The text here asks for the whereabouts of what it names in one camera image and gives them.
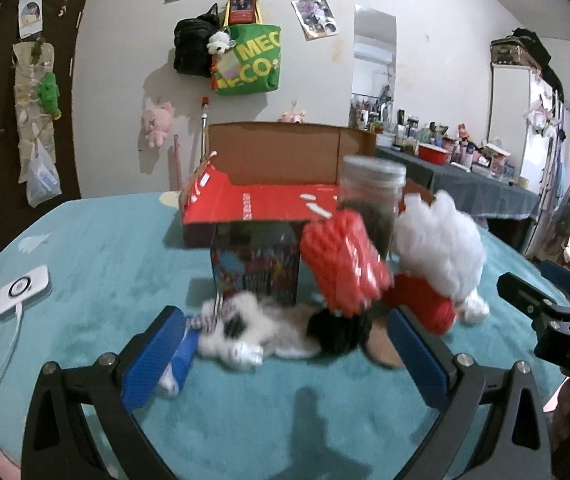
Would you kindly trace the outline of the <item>white mesh bath pouf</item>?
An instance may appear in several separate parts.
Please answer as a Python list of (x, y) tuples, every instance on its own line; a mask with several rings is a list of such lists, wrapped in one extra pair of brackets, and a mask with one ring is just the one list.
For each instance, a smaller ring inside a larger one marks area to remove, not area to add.
[(400, 268), (424, 278), (433, 290), (454, 301), (466, 299), (481, 280), (486, 251), (469, 214), (440, 190), (430, 203), (417, 193), (404, 196), (393, 228), (392, 252)]

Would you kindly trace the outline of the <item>round tan powder puff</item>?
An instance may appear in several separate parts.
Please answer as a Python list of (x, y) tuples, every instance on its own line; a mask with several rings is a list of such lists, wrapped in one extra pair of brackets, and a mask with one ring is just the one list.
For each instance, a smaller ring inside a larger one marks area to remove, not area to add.
[(371, 330), (365, 343), (370, 360), (385, 368), (404, 368), (404, 363), (385, 330)]

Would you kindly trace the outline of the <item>red knobbly bath sponge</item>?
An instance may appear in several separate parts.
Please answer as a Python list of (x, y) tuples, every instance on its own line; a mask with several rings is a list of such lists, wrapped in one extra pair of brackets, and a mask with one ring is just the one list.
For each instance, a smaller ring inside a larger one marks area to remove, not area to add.
[(343, 209), (331, 219), (308, 223), (300, 252), (327, 307), (347, 318), (360, 315), (393, 285), (390, 268), (357, 211)]

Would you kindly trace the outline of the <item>black fluffy scrunchie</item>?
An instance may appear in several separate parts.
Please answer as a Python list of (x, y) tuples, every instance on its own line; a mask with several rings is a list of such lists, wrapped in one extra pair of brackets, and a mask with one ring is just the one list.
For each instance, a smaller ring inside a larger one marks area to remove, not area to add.
[(343, 356), (365, 344), (371, 328), (366, 315), (348, 318), (325, 308), (311, 315), (306, 336), (320, 345), (323, 356)]

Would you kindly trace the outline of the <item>white fluffy plush hair clip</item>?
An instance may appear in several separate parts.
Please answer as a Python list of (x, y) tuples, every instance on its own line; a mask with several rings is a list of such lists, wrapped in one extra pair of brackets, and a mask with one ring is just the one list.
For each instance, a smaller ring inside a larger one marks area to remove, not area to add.
[(238, 292), (205, 301), (189, 326), (199, 333), (197, 352), (202, 358), (246, 372), (271, 356), (294, 360), (318, 356), (321, 345), (308, 335), (310, 319), (317, 312), (309, 304), (282, 306), (271, 297)]

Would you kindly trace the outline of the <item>table with grey cloth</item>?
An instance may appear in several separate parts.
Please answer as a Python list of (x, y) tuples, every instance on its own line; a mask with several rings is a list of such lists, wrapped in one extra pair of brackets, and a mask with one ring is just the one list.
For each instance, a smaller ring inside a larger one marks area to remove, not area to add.
[(458, 210), (470, 214), (517, 252), (524, 251), (538, 220), (538, 194), (453, 165), (425, 162), (414, 155), (384, 146), (376, 148), (376, 156), (403, 164), (407, 177), (431, 193), (445, 190), (452, 196)]

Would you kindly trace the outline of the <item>red bowl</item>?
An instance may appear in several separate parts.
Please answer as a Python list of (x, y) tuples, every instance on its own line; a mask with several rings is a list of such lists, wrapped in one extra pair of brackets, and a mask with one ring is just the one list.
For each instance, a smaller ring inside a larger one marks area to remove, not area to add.
[(418, 144), (418, 157), (425, 162), (434, 165), (446, 165), (448, 163), (449, 152), (445, 148), (427, 143)]

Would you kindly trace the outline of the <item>dark brown door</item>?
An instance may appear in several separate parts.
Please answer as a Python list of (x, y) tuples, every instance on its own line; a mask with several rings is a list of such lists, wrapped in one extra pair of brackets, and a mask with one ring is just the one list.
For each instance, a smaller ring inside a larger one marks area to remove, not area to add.
[(54, 122), (57, 165), (62, 195), (32, 208), (26, 199), (26, 186), (19, 178), (19, 133), (14, 112), (15, 67), (12, 46), (18, 42), (16, 6), (19, 0), (0, 5), (0, 249), (22, 231), (65, 200), (80, 197), (74, 158), (71, 119), (73, 57), (76, 54), (78, 26), (86, 0), (44, 0), (44, 38), (54, 46), (54, 73), (61, 91), (62, 118)]

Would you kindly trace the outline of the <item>white plastic bag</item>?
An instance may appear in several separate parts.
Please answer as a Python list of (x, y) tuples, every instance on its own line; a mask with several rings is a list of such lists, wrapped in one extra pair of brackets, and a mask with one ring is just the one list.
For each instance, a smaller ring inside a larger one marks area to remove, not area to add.
[(36, 139), (30, 155), (26, 182), (28, 204), (36, 208), (60, 194), (61, 185), (53, 159), (50, 158), (42, 142)]

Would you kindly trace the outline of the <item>colourful beauty cream box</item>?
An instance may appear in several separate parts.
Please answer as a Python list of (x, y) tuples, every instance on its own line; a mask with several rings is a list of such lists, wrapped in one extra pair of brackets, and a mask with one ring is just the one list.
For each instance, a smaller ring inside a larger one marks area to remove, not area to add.
[(303, 223), (284, 220), (220, 223), (210, 257), (224, 298), (249, 290), (291, 306), (297, 300)]

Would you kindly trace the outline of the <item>pink plush behind box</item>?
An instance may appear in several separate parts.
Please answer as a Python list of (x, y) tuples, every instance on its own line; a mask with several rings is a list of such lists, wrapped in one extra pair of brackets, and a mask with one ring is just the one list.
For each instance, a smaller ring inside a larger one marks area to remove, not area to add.
[(280, 116), (278, 121), (285, 124), (303, 124), (306, 121), (306, 112), (304, 110), (290, 110)]

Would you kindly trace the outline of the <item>photo on door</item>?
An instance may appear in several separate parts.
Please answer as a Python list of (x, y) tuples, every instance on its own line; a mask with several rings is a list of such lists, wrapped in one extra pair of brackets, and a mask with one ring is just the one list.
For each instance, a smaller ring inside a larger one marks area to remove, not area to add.
[(18, 32), (21, 40), (38, 35), (43, 30), (42, 0), (19, 0)]

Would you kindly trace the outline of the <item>pink plush on wall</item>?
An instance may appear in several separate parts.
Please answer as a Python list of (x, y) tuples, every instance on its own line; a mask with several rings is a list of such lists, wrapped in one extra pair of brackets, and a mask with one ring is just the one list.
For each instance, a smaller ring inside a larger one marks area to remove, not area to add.
[(150, 148), (161, 148), (173, 127), (174, 107), (170, 102), (148, 103), (142, 114), (145, 139)]

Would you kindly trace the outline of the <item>white plush keychain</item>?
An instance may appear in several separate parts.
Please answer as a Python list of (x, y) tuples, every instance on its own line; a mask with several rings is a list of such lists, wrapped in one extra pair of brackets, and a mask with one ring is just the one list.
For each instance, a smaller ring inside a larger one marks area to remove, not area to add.
[(234, 47), (234, 41), (225, 30), (215, 32), (208, 40), (207, 49), (211, 55), (222, 55)]

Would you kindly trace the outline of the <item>black backpack on wall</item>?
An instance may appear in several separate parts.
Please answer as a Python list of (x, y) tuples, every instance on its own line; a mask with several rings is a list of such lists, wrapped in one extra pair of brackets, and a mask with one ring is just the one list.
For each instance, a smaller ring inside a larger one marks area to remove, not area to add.
[(183, 75), (209, 78), (212, 55), (208, 51), (211, 36), (220, 30), (219, 6), (215, 3), (196, 18), (184, 18), (174, 27), (174, 70)]

